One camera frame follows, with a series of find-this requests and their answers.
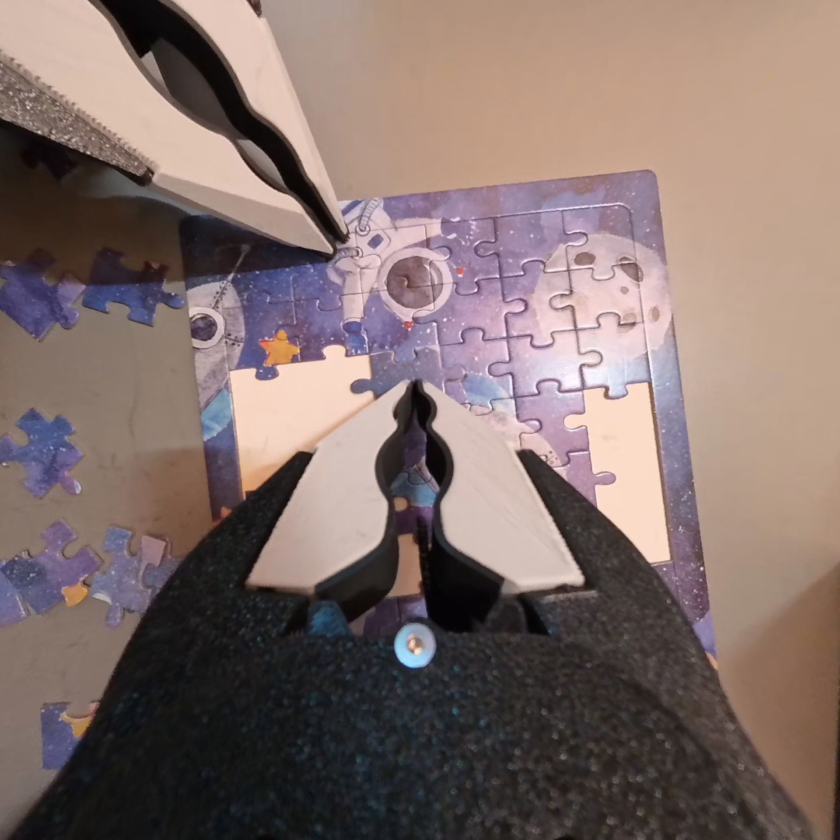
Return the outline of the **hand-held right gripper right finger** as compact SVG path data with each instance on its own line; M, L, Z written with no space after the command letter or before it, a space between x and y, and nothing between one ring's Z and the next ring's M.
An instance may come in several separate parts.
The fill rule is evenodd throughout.
M525 596L581 592L583 572L510 440L420 381L417 418L438 484L422 559L429 618L468 632L522 613Z

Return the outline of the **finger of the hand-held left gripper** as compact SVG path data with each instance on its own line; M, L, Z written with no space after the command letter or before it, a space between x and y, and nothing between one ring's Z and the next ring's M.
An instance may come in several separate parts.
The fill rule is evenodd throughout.
M142 186L282 244L334 254L336 239L326 239L302 212L291 210L291 200L274 198L230 142L164 95L100 2L11 1L1 7L2 53L151 161L153 180Z
M100 5L154 84L215 130L326 239L347 227L261 2L106 1Z

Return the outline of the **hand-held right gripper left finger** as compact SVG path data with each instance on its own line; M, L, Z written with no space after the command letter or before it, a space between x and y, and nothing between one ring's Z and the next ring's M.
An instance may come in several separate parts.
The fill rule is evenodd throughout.
M350 621L385 598L398 565L392 483L412 402L402 381L317 445L248 586L336 602Z

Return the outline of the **space puzzle board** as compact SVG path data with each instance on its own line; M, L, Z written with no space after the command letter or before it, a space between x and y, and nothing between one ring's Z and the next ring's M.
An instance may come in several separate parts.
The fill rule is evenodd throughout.
M655 174L343 204L326 262L180 238L213 518L402 380L528 448L623 530L717 656Z

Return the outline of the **puzzle pieces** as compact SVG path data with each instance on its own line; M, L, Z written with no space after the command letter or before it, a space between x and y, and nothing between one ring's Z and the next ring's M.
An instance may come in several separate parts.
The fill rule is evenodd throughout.
M188 450L161 388L185 370L165 262L100 248L79 280L37 248L2 261L2 793L44 788L177 565Z

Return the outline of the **grey desk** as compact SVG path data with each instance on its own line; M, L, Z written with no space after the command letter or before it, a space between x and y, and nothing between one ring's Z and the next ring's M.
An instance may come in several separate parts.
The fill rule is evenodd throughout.
M266 2L340 198L651 170L721 681L831 838L838 668L838 2ZM85 277L102 246L170 267L174 208L81 201L4 162L6 259ZM186 310L2 315L2 432L67 417L73 497L2 467L2 557L63 518L183 556L212 527ZM2 837L54 774L39 711L100 697L138 617L85 600L2 628Z

